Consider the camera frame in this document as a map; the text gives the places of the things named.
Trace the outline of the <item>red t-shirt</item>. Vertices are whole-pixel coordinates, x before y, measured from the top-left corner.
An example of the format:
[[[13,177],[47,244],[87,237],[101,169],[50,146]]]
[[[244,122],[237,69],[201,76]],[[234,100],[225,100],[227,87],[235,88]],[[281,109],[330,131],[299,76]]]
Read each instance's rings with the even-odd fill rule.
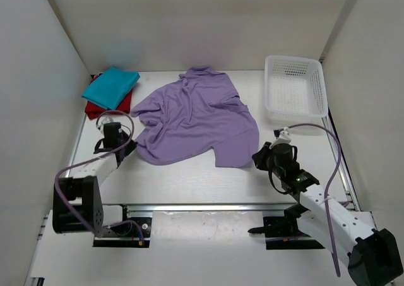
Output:
[[[122,111],[126,114],[129,114],[130,108],[131,108],[131,101],[132,101],[132,94],[133,94],[133,89],[131,89],[124,98],[122,98],[121,103],[117,106],[116,110]],[[99,106],[98,104],[88,100],[84,96],[82,96],[83,99],[86,100],[86,107],[85,107],[85,114],[90,120],[94,120],[98,118],[101,113],[111,110],[110,108],[103,108]]]

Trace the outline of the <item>teal t-shirt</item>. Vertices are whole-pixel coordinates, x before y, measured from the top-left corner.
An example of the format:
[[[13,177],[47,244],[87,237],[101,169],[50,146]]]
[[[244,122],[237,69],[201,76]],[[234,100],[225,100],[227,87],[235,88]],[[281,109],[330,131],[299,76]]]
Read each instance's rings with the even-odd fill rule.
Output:
[[[138,72],[111,67],[94,79],[81,96],[105,109],[115,110],[139,79]]]

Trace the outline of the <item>lavender t-shirt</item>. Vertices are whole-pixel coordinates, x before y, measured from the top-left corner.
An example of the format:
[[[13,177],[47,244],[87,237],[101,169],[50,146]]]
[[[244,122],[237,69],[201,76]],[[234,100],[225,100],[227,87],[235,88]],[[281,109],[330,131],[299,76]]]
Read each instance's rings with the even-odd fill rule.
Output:
[[[228,74],[193,67],[131,109],[144,130],[136,138],[140,157],[168,165],[215,154],[216,167],[249,165],[258,151],[259,130]]]

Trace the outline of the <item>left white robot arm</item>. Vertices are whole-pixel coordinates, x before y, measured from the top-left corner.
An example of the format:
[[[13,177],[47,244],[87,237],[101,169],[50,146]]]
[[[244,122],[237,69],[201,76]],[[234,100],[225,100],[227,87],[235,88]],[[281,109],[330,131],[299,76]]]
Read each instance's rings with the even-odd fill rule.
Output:
[[[102,126],[104,137],[94,149],[96,157],[73,166],[76,172],[57,178],[54,185],[52,227],[58,234],[104,231],[104,210],[100,185],[136,148],[137,143],[120,122]]]

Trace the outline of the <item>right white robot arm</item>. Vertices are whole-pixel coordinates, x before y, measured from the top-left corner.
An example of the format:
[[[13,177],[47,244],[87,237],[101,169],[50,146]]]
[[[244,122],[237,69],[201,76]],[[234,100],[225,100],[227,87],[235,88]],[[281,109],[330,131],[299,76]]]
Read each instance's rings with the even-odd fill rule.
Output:
[[[254,227],[251,234],[289,230],[312,237],[347,268],[356,285],[387,285],[403,274],[398,246],[387,229],[376,230],[333,198],[297,161],[297,148],[288,143],[265,143],[252,156],[257,169],[277,178],[285,194],[296,200],[275,224]]]

